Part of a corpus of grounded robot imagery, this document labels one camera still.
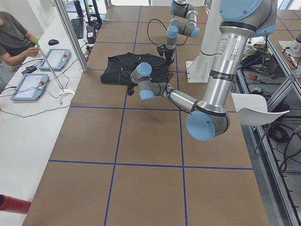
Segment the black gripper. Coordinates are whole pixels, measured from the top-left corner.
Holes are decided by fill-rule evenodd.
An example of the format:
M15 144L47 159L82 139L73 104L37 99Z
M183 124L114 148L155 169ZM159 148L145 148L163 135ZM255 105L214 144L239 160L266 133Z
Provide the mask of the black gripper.
M134 87L137 86L136 83L131 81L130 75L130 72L119 72L119 85L127 86L127 94L129 96L134 94Z
M167 62L174 61L173 59L174 49L168 49L166 45L161 45L161 46L157 46L157 52L161 57L165 56Z

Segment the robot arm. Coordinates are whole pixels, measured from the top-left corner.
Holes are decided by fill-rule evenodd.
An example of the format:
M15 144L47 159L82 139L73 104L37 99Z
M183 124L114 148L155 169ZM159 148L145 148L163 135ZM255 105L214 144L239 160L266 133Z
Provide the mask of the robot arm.
M197 27L198 12L194 6L188 4L186 0L173 0L170 12L174 16L186 18L187 23L181 23L180 19L173 18L166 31L166 43L157 47L159 55L165 55L168 64L173 63L173 54L176 47L178 34L186 37L197 38L200 29Z
M140 63L129 75L130 83L139 88L141 100L161 96L187 111L186 128L199 141L211 140L228 130L230 119L224 106L247 40L274 32L277 2L223 0L219 4L219 14L221 37L201 100L174 89L169 83L154 82L151 65L147 62Z

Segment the person's hand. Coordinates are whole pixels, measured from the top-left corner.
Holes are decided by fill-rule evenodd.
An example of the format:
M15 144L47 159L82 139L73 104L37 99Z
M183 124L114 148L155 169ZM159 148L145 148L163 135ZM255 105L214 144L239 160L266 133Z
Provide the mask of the person's hand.
M36 57L39 53L38 47L31 47L26 50L27 57Z

